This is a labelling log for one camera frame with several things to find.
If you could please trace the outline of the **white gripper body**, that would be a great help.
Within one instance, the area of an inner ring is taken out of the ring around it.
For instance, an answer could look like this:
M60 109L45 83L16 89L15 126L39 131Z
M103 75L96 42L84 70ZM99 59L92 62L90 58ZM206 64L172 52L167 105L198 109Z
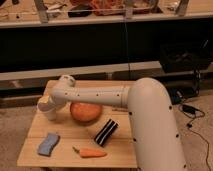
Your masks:
M37 110L50 121L57 118L56 106L51 102L48 96L42 96L38 100Z

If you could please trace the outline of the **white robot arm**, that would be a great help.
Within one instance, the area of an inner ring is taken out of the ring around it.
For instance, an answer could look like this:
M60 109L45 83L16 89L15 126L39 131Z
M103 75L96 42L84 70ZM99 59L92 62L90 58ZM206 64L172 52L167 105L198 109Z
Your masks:
M37 107L53 120L55 110L67 102L126 108L138 171L187 171L171 100L159 81L141 78L130 86L78 88L73 77L63 75Z

